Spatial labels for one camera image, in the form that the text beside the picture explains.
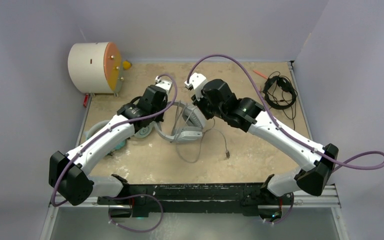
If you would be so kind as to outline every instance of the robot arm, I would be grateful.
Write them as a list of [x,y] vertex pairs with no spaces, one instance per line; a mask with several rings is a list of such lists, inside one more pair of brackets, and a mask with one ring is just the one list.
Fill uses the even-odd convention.
[[99,177],[89,176],[89,174],[97,163],[119,143],[133,136],[151,122],[163,120],[163,114],[160,114],[133,123],[121,124],[131,119],[158,113],[167,106],[167,97],[172,83],[160,79],[155,81],[156,84],[148,86],[142,96],[123,105],[110,122],[87,141],[66,154],[57,151],[51,156],[49,185],[52,187],[55,187],[57,179],[66,165],[75,158],[58,186],[58,192],[72,205],[79,205],[88,197],[116,197],[123,189],[126,180],[118,175]]
[[[271,175],[265,181],[261,192],[272,197],[303,190],[308,194],[320,196],[332,173],[334,164],[315,151],[302,147],[284,135],[272,123],[262,105],[251,98],[236,98],[228,84],[221,79],[208,81],[205,76],[194,73],[185,82],[186,88],[194,90],[193,104],[204,114],[205,118],[218,117],[233,128],[242,129],[280,149],[293,159],[299,167],[291,172]],[[280,121],[280,126],[294,138],[306,142],[311,147],[332,157],[338,155],[338,148],[333,144],[323,146],[300,135]]]

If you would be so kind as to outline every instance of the red clip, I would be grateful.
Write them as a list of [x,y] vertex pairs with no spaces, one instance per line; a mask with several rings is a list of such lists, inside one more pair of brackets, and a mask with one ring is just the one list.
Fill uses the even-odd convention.
[[85,108],[88,106],[88,99],[89,99],[89,94],[86,94],[83,100],[83,107]]

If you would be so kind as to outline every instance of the beige tabletop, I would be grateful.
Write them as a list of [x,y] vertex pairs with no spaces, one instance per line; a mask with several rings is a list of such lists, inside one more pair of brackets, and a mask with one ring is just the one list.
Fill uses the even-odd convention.
[[[136,96],[141,96],[146,87],[154,84],[154,79],[162,73],[169,73],[177,82],[177,100],[191,103],[193,93],[184,87],[184,81],[193,63],[136,63],[125,71],[124,82],[118,97],[113,95],[96,95],[92,98],[84,130],[94,124],[109,120],[116,111]],[[245,62],[246,69],[258,86],[266,81],[258,76],[253,69],[269,75],[274,71],[281,72],[291,79],[286,62]],[[238,98],[250,97],[257,102],[258,96],[242,70],[229,62],[204,62],[196,69],[208,80],[222,79],[227,82]],[[168,99],[173,97],[171,90]],[[295,126],[296,131],[309,136],[306,123],[297,101]],[[170,108],[164,114],[162,129],[170,133],[176,108]],[[292,128],[293,123],[281,110],[271,109],[274,116]],[[291,116],[291,109],[285,110]],[[213,125],[208,120],[206,128]],[[215,128],[222,131],[227,139],[230,158],[225,155],[225,143],[217,131],[209,131],[204,135],[200,158],[196,163],[183,161],[175,150],[175,144],[163,140],[155,130],[145,138],[127,140],[126,146],[106,156],[93,169],[93,176],[109,176],[118,174],[131,184],[180,184],[180,183],[244,183],[263,182],[270,174],[280,174],[294,169],[297,164],[283,152],[268,142],[245,133],[240,129],[228,126],[221,119],[215,120]],[[198,154],[200,141],[178,146],[180,153],[192,161]]]

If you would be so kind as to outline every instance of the headphones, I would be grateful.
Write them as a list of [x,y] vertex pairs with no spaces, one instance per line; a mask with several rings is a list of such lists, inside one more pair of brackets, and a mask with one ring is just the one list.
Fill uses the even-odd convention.
[[187,105],[181,101],[175,101],[173,105],[182,108],[180,114],[187,126],[176,128],[178,120],[178,116],[176,116],[175,127],[171,131],[171,135],[167,135],[161,130],[161,123],[156,122],[155,130],[158,135],[170,143],[187,143],[201,139],[204,135],[203,128],[206,125],[206,118],[199,108],[194,105]]
[[[282,89],[282,91],[290,93],[290,95],[292,96],[291,102],[287,105],[278,104],[278,102],[286,102],[285,100],[273,101],[270,99],[268,91],[270,87],[272,87],[272,85],[275,83],[279,86],[280,89]],[[285,110],[292,107],[292,105],[294,105],[295,101],[297,100],[297,93],[294,87],[292,86],[292,83],[288,79],[286,79],[286,77],[280,75],[269,77],[264,84],[264,89],[262,90],[262,92],[265,94],[264,100],[268,103],[268,105],[278,110]]]

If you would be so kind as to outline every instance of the white wall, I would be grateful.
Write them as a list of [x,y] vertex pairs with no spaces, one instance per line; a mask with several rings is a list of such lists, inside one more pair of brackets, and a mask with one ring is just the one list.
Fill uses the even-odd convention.
[[39,238],[49,158],[74,146],[83,119],[66,66],[84,39],[67,7],[0,0],[0,239]]
[[296,59],[328,0],[69,0],[91,42],[131,61]]
[[[384,151],[384,1],[330,0],[295,62],[312,135],[339,159]],[[375,165],[365,157],[356,165]],[[384,168],[335,173],[351,239],[384,239]]]

